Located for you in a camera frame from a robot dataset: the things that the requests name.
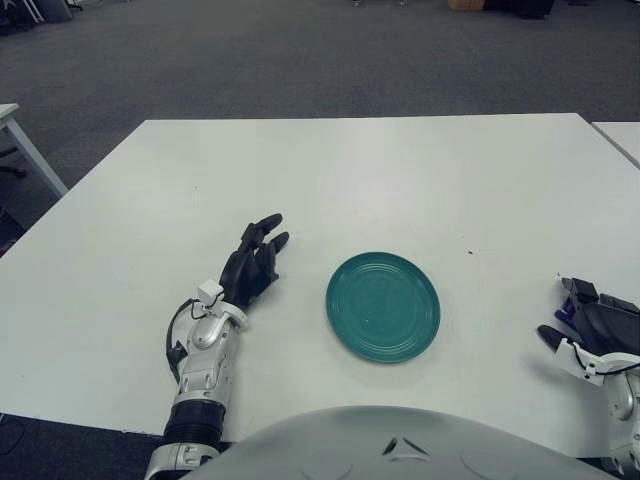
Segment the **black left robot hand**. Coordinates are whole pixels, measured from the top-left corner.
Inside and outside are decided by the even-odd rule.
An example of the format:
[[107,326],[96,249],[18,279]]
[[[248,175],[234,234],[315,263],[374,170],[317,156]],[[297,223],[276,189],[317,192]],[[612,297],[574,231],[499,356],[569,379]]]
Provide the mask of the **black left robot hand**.
[[269,241],[265,238],[282,220],[282,215],[276,213],[246,227],[239,247],[230,255],[220,276],[225,302],[246,312],[279,278],[275,272],[276,255],[287,244],[289,233],[282,232]]

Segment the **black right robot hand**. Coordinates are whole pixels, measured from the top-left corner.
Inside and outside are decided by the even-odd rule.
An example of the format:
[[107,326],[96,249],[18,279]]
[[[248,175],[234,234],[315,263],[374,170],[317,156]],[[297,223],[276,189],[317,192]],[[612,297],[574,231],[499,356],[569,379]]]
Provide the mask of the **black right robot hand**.
[[562,339],[567,339],[597,356],[639,355],[639,308],[635,304],[598,293],[595,286],[585,280],[562,278],[561,282],[568,295],[554,316],[570,333],[548,325],[537,328],[539,337],[553,352]]

